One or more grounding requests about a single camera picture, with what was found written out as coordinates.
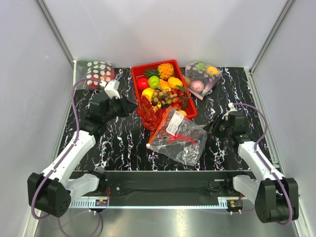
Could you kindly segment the red plastic lobster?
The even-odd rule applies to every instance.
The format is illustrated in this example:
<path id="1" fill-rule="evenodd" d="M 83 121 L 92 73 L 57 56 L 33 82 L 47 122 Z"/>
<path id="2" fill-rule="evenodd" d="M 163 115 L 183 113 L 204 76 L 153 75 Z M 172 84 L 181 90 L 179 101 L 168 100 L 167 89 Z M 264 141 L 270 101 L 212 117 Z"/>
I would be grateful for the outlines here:
<path id="1" fill-rule="evenodd" d="M 148 130 L 156 130 L 162 121 L 166 110 L 152 106 L 145 96 L 141 96 L 136 113 L 142 119 L 143 126 Z"/>

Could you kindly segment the red chili pepper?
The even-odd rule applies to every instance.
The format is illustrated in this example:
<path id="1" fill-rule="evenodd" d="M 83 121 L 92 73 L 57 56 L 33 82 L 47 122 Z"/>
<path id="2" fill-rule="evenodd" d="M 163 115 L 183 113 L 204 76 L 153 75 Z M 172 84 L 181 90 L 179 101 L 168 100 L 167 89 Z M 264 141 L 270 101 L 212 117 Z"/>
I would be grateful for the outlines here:
<path id="1" fill-rule="evenodd" d="M 182 134 L 175 134 L 175 135 L 171 135 L 170 138 L 167 140 L 167 144 L 171 145 L 171 144 L 182 144 L 182 143 L 186 143 L 189 142 L 193 145 L 197 145 L 198 143 L 185 135 Z"/>

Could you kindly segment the clear zip top bag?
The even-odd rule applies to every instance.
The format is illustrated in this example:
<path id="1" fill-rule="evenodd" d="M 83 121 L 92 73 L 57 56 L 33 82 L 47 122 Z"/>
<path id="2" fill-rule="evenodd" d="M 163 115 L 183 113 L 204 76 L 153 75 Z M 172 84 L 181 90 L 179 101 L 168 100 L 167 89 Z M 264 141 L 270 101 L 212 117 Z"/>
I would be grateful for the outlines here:
<path id="1" fill-rule="evenodd" d="M 146 147 L 184 165 L 194 166 L 202 155 L 207 132 L 169 107 Z"/>

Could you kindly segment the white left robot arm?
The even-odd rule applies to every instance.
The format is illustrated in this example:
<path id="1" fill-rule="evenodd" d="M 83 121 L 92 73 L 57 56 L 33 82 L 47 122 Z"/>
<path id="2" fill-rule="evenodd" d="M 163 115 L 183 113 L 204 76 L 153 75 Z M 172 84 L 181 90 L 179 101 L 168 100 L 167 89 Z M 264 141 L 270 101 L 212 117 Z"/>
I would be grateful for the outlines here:
<path id="1" fill-rule="evenodd" d="M 102 195 L 107 188 L 105 176 L 91 171 L 70 180 L 76 166 L 97 140 L 106 132 L 107 124 L 115 118 L 131 115 L 137 105 L 126 97 L 110 97 L 101 92 L 93 97 L 83 119 L 75 119 L 77 130 L 59 156 L 40 174 L 32 173 L 27 180 L 28 199 L 34 218 L 38 209 L 57 218 L 68 210 L 71 201 L 87 194 Z"/>

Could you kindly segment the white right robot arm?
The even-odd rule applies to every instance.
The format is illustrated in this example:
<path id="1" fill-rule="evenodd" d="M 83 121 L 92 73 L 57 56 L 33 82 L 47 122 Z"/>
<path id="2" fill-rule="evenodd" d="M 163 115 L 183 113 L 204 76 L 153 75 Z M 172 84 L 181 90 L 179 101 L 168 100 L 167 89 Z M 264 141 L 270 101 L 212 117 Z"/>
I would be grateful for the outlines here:
<path id="1" fill-rule="evenodd" d="M 254 178 L 237 175 L 224 183 L 228 195 L 243 194 L 255 207 L 262 223 L 286 224 L 299 217 L 298 184 L 287 178 L 265 157 L 246 128 L 246 118 L 239 111 L 215 115 L 203 128 L 218 138 L 226 138 L 247 163 Z"/>

